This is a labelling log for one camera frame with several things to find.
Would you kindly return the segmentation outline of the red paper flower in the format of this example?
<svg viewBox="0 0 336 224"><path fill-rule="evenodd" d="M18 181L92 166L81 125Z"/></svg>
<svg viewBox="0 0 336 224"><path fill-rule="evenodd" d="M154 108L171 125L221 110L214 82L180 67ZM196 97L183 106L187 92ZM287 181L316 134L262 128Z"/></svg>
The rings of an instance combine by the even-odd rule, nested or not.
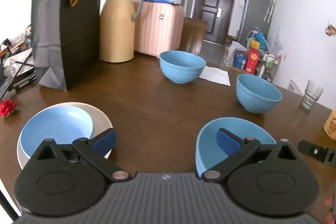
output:
<svg viewBox="0 0 336 224"><path fill-rule="evenodd" d="M3 100L0 104L0 116L8 117L17 110L17 103L14 100Z"/></svg>

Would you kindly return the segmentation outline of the cream white plate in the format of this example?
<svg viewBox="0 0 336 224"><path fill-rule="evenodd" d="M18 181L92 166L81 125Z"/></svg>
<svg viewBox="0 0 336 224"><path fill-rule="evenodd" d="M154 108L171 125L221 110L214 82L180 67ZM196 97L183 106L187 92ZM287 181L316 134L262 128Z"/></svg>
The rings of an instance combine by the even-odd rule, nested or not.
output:
<svg viewBox="0 0 336 224"><path fill-rule="evenodd" d="M101 111L100 109L96 108L95 106L89 105L87 103L82 102L63 102L58 103L52 106L49 106L46 109L52 109L56 106L74 106L83 109L86 111L92 118L93 121L93 137L97 136L99 133L103 132L104 130L113 127L112 122L108 118L108 116ZM30 157L27 156L21 146L21 134L19 134L18 141L17 141L17 159L21 169L25 167L27 162L29 161Z"/></svg>

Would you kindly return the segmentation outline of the black paper gift bag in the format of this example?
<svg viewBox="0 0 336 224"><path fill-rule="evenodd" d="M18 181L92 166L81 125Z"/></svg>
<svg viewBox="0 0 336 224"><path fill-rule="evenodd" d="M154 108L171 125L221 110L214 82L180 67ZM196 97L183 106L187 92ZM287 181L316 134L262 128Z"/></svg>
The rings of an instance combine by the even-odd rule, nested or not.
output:
<svg viewBox="0 0 336 224"><path fill-rule="evenodd" d="M100 0L32 0L31 27L42 86L67 91L99 59Z"/></svg>

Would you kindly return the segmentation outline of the dark brown door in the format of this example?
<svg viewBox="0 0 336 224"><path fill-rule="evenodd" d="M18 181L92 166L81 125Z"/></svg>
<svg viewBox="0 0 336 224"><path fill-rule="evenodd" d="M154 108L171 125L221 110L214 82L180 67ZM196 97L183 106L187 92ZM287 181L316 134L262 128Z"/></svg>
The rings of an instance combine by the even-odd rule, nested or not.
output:
<svg viewBox="0 0 336 224"><path fill-rule="evenodd" d="M195 0L194 18L206 21L204 39L225 44L235 0Z"/></svg>

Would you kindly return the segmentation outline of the clear drinking glass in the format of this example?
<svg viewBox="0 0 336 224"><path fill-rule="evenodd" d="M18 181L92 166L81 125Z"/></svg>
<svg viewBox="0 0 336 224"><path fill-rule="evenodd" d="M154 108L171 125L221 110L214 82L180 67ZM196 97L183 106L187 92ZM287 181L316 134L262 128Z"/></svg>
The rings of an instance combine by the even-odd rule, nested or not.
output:
<svg viewBox="0 0 336 224"><path fill-rule="evenodd" d="M311 110L323 93L323 87L313 80L309 80L301 101L306 110Z"/></svg>

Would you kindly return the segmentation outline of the grey refrigerator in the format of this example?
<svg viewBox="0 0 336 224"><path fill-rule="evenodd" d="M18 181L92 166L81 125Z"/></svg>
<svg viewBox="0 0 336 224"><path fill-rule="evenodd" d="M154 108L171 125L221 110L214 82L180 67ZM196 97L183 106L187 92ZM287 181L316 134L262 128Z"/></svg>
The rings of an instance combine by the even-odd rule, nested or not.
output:
<svg viewBox="0 0 336 224"><path fill-rule="evenodd" d="M238 42L245 44L250 31L259 31L267 38L276 0L245 0Z"/></svg>

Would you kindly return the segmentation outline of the pink suitcase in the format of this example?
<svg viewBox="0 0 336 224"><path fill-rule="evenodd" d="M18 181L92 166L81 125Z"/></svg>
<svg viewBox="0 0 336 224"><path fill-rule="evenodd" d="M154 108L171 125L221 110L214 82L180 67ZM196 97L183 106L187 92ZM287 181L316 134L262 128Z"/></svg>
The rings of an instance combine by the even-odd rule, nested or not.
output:
<svg viewBox="0 0 336 224"><path fill-rule="evenodd" d="M144 1L135 21L134 51L158 57L180 46L184 22L181 5Z"/></svg>

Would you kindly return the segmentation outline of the blue bowl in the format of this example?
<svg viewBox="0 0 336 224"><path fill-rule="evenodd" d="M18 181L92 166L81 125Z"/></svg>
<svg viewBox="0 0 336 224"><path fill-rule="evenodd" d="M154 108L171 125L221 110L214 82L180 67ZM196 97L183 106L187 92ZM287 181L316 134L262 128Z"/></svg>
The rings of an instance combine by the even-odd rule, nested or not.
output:
<svg viewBox="0 0 336 224"><path fill-rule="evenodd" d="M249 74L236 77L236 96L246 110L256 114L271 111L282 100L282 94L276 86Z"/></svg>
<svg viewBox="0 0 336 224"><path fill-rule="evenodd" d="M166 51L159 55L159 66L163 75L177 84L195 81L207 65L195 54L184 51Z"/></svg>
<svg viewBox="0 0 336 224"><path fill-rule="evenodd" d="M248 120L235 117L214 119L203 126L197 137L195 164L199 176L227 158L226 153L217 145L217 131L220 128L228 129L242 139L254 137L262 144L276 143L267 131Z"/></svg>

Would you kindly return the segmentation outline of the pink artificial flowers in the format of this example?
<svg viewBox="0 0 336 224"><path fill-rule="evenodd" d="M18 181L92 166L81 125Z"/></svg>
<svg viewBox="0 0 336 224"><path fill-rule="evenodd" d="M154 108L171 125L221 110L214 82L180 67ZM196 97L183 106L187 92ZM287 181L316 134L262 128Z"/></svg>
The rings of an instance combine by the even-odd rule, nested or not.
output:
<svg viewBox="0 0 336 224"><path fill-rule="evenodd" d="M327 27L325 28L325 34L327 34L327 36L336 36L336 28L329 22L327 22Z"/></svg>

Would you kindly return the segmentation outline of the blue box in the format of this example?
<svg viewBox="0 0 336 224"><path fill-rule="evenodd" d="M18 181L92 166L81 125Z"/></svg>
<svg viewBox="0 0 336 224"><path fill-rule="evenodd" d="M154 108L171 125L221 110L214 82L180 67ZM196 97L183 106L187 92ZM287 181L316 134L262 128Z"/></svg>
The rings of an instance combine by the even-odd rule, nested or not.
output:
<svg viewBox="0 0 336 224"><path fill-rule="evenodd" d="M244 70L247 62L247 53L242 51L236 51L234 58L234 67Z"/></svg>

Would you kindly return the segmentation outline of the light blue plate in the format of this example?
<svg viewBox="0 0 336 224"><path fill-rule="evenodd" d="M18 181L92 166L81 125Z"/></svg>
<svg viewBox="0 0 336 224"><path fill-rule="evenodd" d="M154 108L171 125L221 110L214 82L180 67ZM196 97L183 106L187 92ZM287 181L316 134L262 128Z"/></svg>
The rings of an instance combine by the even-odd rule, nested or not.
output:
<svg viewBox="0 0 336 224"><path fill-rule="evenodd" d="M34 115L23 127L21 147L31 157L42 141L54 139L57 144L71 144L78 138L93 135L93 120L83 109L56 106Z"/></svg>

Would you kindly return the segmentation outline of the yellow thermos jug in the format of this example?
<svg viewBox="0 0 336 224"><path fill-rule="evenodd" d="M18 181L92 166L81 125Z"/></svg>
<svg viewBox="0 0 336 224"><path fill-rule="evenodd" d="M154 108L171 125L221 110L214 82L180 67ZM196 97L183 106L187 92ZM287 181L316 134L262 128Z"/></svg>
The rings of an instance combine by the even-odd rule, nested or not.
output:
<svg viewBox="0 0 336 224"><path fill-rule="evenodd" d="M100 15L100 59L123 63L134 57L135 21L143 0L106 0Z"/></svg>

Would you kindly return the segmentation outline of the wooden chair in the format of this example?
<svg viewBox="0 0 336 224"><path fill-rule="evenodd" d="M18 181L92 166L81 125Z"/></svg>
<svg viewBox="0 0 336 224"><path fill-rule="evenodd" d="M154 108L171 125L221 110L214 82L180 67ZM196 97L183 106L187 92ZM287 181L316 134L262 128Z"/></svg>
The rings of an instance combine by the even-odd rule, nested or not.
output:
<svg viewBox="0 0 336 224"><path fill-rule="evenodd" d="M185 17L178 50L198 56L202 49L206 28L207 22L205 20Z"/></svg>

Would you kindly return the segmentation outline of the white paper napkin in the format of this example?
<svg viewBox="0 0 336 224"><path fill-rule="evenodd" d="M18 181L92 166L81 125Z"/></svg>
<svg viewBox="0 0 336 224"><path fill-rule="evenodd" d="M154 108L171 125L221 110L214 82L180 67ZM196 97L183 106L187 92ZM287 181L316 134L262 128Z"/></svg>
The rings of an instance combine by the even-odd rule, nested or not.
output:
<svg viewBox="0 0 336 224"><path fill-rule="evenodd" d="M199 78L213 83L231 86L228 72L219 68L205 66Z"/></svg>

